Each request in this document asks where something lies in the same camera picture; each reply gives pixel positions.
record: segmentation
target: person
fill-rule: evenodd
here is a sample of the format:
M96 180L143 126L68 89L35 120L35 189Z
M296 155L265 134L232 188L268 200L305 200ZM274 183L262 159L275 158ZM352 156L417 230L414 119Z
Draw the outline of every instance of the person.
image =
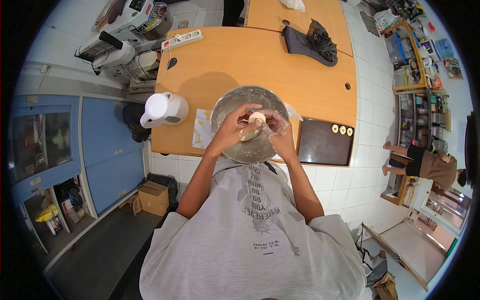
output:
M340 215L324 210L299 162L291 124L277 111L248 125L246 104L229 113L183 193L155 229L140 274L148 299L358 299L366 276ZM220 157L251 130L285 161Z
M222 26L243 27L244 18L240 18L245 7L244 0L225 0L223 2Z
M460 186L465 186L467 182L466 170L457 169L455 157L446 155L442 151L438 151L438 154L432 154L413 144L408 149L401 146L392 146L390 141L383 145L383 149L395 151L413 159L405 168L382 167L384 176L391 172L396 175L431 179L444 190L450 189L455 181Z

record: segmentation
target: metal mixing bowl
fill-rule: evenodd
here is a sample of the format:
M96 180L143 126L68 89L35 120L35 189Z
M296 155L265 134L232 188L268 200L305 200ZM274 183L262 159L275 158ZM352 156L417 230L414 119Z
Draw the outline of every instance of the metal mixing bowl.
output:
M234 88L223 95L215 104L210 118L212 137L218 131L225 116L245 103L261 104L261 109L277 110L288 120L287 108L282 100L271 91L256 85L244 85ZM223 151L226 157L244 164L264 162L275 156L268 137L260 130L252 139L234 144Z

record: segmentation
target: dough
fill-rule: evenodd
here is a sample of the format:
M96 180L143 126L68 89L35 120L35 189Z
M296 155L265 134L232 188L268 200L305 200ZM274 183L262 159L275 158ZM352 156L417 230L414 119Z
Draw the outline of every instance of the dough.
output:
M261 112L256 111L256 112L254 112L253 114L250 115L250 117L248 118L248 123L253 123L257 119L260 119L263 123L266 122L265 115ZM240 140L242 142L248 141L248 140L252 139L257 134L257 132L258 132L258 130L253 130L253 131L247 132Z

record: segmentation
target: power strip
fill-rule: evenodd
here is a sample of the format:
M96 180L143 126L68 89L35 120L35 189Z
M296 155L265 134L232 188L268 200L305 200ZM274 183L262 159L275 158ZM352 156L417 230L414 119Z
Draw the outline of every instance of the power strip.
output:
M183 35L175 35L174 38L166 40L162 43L162 51L168 49L172 50L173 48L180 47L191 42L199 41L203 39L203 37L204 36L202 35L200 29L185 33Z

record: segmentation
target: baking tray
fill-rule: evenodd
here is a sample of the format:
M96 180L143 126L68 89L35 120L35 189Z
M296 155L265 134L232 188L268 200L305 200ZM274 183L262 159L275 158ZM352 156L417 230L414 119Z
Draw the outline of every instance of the baking tray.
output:
M329 121L303 118L300 122L299 159L301 163L327 166L350 165L352 154L353 134L348 136L339 132L332 132L332 125L350 127L345 124Z

